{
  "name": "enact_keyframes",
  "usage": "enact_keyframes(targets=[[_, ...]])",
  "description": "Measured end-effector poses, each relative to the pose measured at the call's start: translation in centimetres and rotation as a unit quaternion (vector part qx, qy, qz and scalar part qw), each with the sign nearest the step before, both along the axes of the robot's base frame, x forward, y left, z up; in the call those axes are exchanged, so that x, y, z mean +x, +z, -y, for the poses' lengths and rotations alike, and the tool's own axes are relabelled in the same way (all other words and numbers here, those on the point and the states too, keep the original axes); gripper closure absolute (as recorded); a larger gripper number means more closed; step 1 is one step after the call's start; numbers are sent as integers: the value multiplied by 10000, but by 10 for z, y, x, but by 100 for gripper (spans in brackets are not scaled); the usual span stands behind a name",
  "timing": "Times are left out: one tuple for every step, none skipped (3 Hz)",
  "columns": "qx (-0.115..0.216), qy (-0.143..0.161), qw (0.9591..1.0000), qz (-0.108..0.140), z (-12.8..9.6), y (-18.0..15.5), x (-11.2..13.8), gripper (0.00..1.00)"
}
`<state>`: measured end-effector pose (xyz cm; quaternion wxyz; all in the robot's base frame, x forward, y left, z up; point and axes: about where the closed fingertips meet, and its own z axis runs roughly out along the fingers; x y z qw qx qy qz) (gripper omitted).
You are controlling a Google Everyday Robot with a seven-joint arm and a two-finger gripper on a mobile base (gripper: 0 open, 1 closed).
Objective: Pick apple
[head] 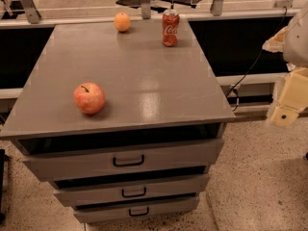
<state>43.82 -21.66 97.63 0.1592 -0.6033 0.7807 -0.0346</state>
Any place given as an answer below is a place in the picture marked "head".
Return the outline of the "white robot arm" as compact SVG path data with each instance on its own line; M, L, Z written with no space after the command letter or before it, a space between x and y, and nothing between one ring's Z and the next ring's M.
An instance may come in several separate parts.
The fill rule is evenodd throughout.
M290 70L276 81L267 114L270 124L289 127L308 107L308 3L262 49L281 52Z

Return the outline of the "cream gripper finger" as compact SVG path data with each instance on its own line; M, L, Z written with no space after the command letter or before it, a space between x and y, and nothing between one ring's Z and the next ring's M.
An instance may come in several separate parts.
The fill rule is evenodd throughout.
M286 28L282 28L274 36L264 42L262 49L271 53L282 52L284 49L285 34Z
M277 127L290 127L307 107L308 68L300 67L275 83L267 120Z

